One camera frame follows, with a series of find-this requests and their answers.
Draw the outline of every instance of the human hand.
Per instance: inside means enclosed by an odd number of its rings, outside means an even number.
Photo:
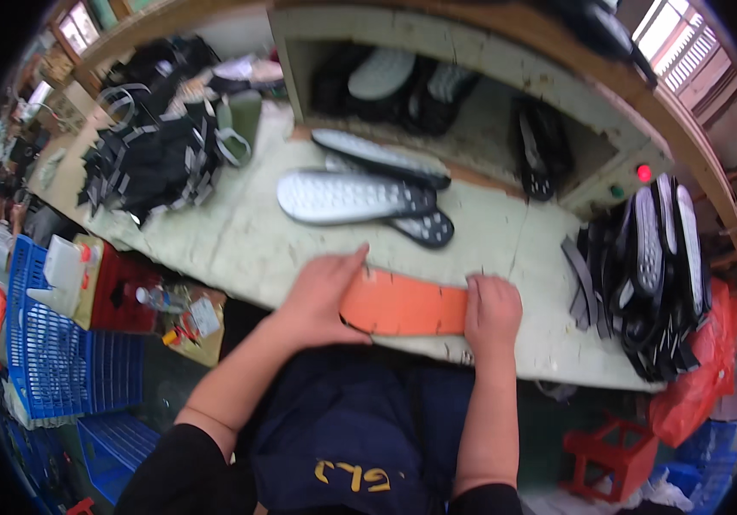
[[[494,275],[476,273],[466,280],[466,340],[476,366],[513,363],[514,342],[522,319],[518,289]]]
[[[11,223],[15,227],[22,227],[24,224],[24,215],[27,214],[28,207],[23,203],[15,203],[11,208]]]
[[[371,338],[340,320],[340,302],[368,254],[364,243],[353,254],[326,254],[306,263],[270,324],[295,350],[329,344],[371,345]]]

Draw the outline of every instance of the wooden shelf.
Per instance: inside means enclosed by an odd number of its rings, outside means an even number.
[[[539,98],[563,114],[575,170],[559,187],[560,205],[582,219],[622,202],[643,183],[634,173],[641,162],[652,179],[673,163],[655,144],[657,135],[570,72],[525,48],[448,20],[367,6],[292,7],[270,13],[272,33],[298,122],[342,129],[425,150],[508,185],[519,185],[512,103]],[[448,133],[424,138],[391,124],[369,124],[353,117],[332,119],[311,108],[314,71],[343,41],[403,48],[458,63],[483,74],[463,103]],[[625,195],[611,194],[620,186]]]

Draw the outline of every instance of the black sleeve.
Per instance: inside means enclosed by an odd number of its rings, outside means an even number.
[[[522,505],[514,487],[483,485],[451,501],[448,515],[522,515]]]
[[[248,467],[229,466],[208,434],[188,424],[165,433],[119,496],[115,515],[245,513],[257,504]]]

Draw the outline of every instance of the orange shoe sole template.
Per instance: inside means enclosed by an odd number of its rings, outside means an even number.
[[[465,288],[364,268],[346,291],[340,314],[370,335],[462,335],[467,302]]]

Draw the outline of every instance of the paper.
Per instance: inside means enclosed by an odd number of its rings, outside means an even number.
[[[202,297],[196,303],[191,304],[190,311],[201,337],[219,330],[219,319],[208,297]]]

